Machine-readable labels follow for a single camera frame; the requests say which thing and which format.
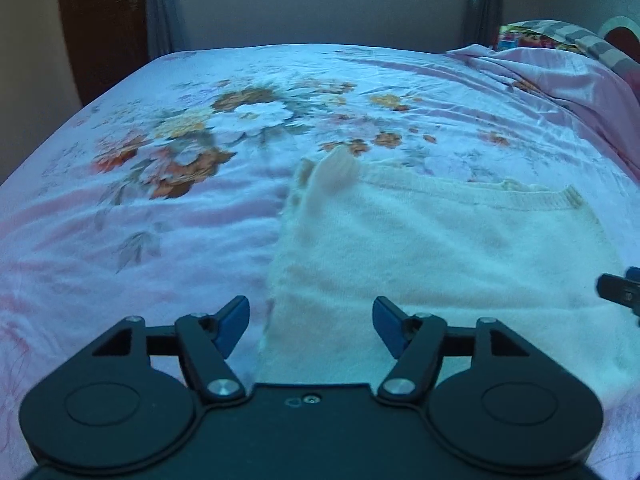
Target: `bed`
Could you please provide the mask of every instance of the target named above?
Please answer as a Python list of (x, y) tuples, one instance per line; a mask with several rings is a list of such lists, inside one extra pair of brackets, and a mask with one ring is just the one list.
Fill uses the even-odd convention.
[[(34, 465), (17, 420), (25, 393), (125, 316), (171, 324), (246, 295), (250, 326), (229, 363), (252, 383), (302, 156), (345, 145), (425, 178), (573, 185), (637, 266), (640, 70), (570, 49), (498, 50), (181, 52), (69, 119), (0, 187), (0, 478)], [(152, 363), (180, 378), (174, 360)], [(590, 458), (604, 478), (640, 474), (638, 393), (640, 378), (607, 412)]]

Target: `metal screw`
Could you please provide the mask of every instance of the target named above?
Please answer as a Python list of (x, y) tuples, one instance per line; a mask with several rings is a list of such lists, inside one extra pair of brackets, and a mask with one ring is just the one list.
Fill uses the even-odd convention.
[(382, 387), (393, 395), (408, 395), (415, 390), (414, 382), (404, 378), (389, 379)]
[(317, 404), (320, 402), (320, 397), (317, 395), (307, 395), (302, 397), (302, 402), (306, 402), (307, 404)]
[(236, 393), (240, 389), (240, 384), (232, 379), (216, 379), (207, 384), (207, 390), (210, 393), (220, 397), (228, 397)]

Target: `white sweater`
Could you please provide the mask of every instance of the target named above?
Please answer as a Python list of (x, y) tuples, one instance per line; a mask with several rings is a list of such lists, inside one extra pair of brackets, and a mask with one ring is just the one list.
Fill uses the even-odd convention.
[[(622, 264), (573, 187), (424, 177), (339, 146), (293, 181), (257, 381), (377, 388), (395, 364), (371, 321), (386, 296), (451, 326), (499, 319), (608, 408), (640, 387), (640, 330), (597, 296), (604, 272)], [(440, 380), (463, 367), (446, 361)]]

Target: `curtain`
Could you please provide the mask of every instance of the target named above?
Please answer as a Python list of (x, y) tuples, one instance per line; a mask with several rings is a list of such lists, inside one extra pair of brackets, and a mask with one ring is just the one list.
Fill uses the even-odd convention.
[(469, 0), (465, 44), (493, 46), (502, 25), (504, 0)]
[(177, 0), (146, 0), (146, 28), (151, 60), (185, 49)]

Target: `wrinkled fabric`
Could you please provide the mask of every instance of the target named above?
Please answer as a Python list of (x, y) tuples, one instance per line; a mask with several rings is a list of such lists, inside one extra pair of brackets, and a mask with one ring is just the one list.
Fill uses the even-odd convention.
[[(0, 478), (33, 465), (25, 393), (125, 316), (171, 324), (246, 295), (251, 321), (229, 363), (252, 384), (302, 157), (344, 145), (424, 176), (574, 186), (628, 267), (640, 258), (638, 123), (628, 85), (570, 52), (284, 45), (153, 61), (0, 187)], [(175, 360), (152, 362), (180, 377)], [(592, 454), (606, 478), (640, 472), (639, 405), (607, 414)]]

